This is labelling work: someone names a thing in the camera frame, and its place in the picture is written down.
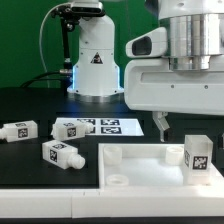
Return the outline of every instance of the white block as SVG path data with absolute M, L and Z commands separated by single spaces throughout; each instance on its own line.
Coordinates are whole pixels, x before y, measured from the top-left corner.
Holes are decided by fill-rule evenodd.
M 184 149 L 184 183 L 210 184 L 212 141 L 205 135 L 186 135 Z

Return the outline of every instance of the circular hole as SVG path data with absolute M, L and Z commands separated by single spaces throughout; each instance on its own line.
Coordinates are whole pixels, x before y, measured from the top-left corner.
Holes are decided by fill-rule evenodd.
M 127 186 L 129 185 L 129 179 L 120 174 L 113 174 L 107 177 L 107 185 L 109 186 Z
M 178 3 L 177 6 L 178 7 L 183 7 L 184 6 L 184 3 Z

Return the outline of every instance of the white robot link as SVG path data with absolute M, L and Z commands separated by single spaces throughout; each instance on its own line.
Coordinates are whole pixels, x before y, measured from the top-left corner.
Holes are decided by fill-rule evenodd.
M 145 6 L 160 27 L 126 45 L 129 57 L 144 59 L 126 67 L 125 101 L 152 111 L 165 141 L 167 112 L 224 115 L 224 1 L 146 0 Z
M 79 17 L 79 60 L 73 67 L 68 95 L 86 102 L 120 99 L 120 69 L 114 62 L 113 21 L 98 0 L 70 1 L 70 10 Z

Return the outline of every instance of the black table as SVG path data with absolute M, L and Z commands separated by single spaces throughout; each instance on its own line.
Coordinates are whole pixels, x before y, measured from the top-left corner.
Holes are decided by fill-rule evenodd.
M 60 89 L 0 89 L 0 127 L 5 123 L 34 120 L 38 139 L 7 143 L 0 141 L 0 189 L 98 188 L 99 143 L 161 143 L 151 112 L 131 111 L 124 102 L 91 104 L 68 99 Z M 86 158 L 82 170 L 64 170 L 42 159 L 42 143 L 52 140 L 52 124 L 57 117 L 136 118 L 144 132 L 141 137 L 86 136 L 69 141 Z M 183 143 L 186 134 L 206 134 L 215 143 L 213 163 L 222 172 L 224 150 L 217 148 L 217 137 L 224 130 L 224 118 L 169 114 L 173 129 L 171 143 Z M 0 219 L 2 223 L 224 223 L 224 218 L 116 218 L 116 219 Z

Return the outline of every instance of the green background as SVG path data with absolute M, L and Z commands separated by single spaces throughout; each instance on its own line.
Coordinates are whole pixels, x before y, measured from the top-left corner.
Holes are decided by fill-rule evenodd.
M 61 0 L 1 0 L 0 87 L 16 87 L 44 72 L 39 55 L 39 31 L 44 16 Z M 130 59 L 126 43 L 156 28 L 158 22 L 144 8 L 144 0 L 103 2 L 114 21 L 115 62 L 124 70 Z M 78 60 L 78 28 L 69 34 L 72 62 Z M 48 18 L 43 35 L 44 58 L 49 71 L 63 68 L 63 49 L 59 18 Z

